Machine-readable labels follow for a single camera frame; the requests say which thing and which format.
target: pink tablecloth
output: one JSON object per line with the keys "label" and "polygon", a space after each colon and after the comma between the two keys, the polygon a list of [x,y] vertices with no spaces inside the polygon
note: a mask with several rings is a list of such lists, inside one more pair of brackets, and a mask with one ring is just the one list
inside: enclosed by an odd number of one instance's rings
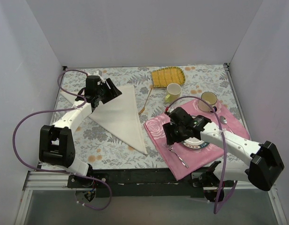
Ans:
{"label": "pink tablecloth", "polygon": [[[181,107],[190,115],[203,115],[210,118],[213,122],[217,123],[216,117],[211,112],[203,112],[198,109],[197,99],[183,104]],[[232,115],[232,113],[223,105],[218,103],[217,105],[219,116],[223,115],[226,117],[229,127],[233,130],[236,135],[243,138],[249,139],[250,136],[242,124]],[[187,163],[189,168],[182,165],[181,161],[178,159],[176,154],[170,152],[167,148],[167,140],[162,125],[170,121],[169,117],[164,113],[159,115],[144,124],[144,127],[155,145],[156,149],[163,157],[164,161],[168,165],[169,169],[174,174],[177,180],[182,179],[186,175],[190,174],[194,170],[205,166],[206,164],[216,160],[221,157],[224,153],[223,149],[209,144],[207,147],[199,150],[189,149],[182,143],[175,143],[172,145],[175,152]]]}

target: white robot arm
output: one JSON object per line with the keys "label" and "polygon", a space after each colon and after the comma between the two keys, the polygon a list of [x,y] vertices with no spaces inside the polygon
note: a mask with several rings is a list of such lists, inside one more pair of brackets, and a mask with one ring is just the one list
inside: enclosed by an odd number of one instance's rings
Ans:
{"label": "white robot arm", "polygon": [[[163,125],[168,145],[195,137],[223,148],[222,131],[210,119],[201,115],[193,118],[181,107],[166,114],[171,119],[169,123]],[[223,132],[227,151],[244,162],[230,168],[228,166],[224,180],[249,181],[259,189],[269,191],[284,169],[276,146],[269,141],[261,144],[229,131]],[[213,164],[206,174],[200,177],[202,183],[208,183],[209,180],[213,180],[214,183],[214,180],[220,180],[221,168],[216,166]]]}
{"label": "white robot arm", "polygon": [[76,109],[67,112],[51,126],[44,125],[41,128],[39,159],[41,162],[57,165],[68,172],[85,176],[90,166],[76,157],[73,134],[80,123],[98,107],[99,102],[105,104],[122,93],[110,78],[104,81],[100,74],[88,76],[86,87],[82,88],[78,95],[81,96],[83,91],[86,104],[78,108],[84,100],[77,97],[73,105]]}

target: wooden spoon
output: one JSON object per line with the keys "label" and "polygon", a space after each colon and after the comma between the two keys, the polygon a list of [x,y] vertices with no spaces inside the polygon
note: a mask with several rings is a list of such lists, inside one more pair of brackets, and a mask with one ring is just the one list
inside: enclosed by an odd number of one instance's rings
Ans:
{"label": "wooden spoon", "polygon": [[142,114],[142,113],[144,112],[144,110],[145,110],[145,104],[146,104],[146,102],[147,102],[148,99],[149,99],[149,96],[150,96],[150,94],[151,94],[152,89],[153,89],[153,88],[151,88],[151,90],[150,90],[150,92],[149,92],[149,95],[148,95],[148,97],[147,97],[147,99],[146,99],[146,101],[145,101],[145,103],[144,103],[144,107],[142,108],[142,110],[139,111],[138,115],[140,115],[140,114]]}

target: white wall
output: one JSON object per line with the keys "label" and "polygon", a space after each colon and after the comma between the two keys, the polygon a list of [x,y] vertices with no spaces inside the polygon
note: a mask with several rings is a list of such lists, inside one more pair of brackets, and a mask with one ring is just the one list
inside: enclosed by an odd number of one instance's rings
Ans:
{"label": "white wall", "polygon": [[[12,150],[12,133],[25,115],[54,106],[61,65],[25,0],[0,0],[0,225],[13,224],[27,168]],[[39,131],[51,115],[28,120],[17,146],[38,161]]]}
{"label": "white wall", "polygon": [[230,62],[262,0],[27,0],[64,66]]}
{"label": "white wall", "polygon": [[254,140],[274,142],[285,164],[278,195],[289,223],[289,0],[264,0],[231,62]]}

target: cream mug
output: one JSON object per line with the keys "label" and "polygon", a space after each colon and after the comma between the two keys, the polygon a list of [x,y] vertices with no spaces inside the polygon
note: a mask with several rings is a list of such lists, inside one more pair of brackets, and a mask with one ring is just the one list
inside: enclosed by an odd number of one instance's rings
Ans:
{"label": "cream mug", "polygon": [[[216,97],[216,95],[212,92],[204,92],[201,95],[201,99],[205,100],[215,111],[217,111],[217,107],[216,107],[216,103],[218,101],[218,98]],[[200,110],[204,111],[204,112],[211,112],[211,109],[208,105],[206,105],[203,101],[198,102],[198,107]]]}
{"label": "cream mug", "polygon": [[177,98],[180,97],[181,95],[182,88],[179,84],[177,83],[170,83],[167,86],[167,95],[164,98],[164,101],[166,103],[172,103],[175,101]]}

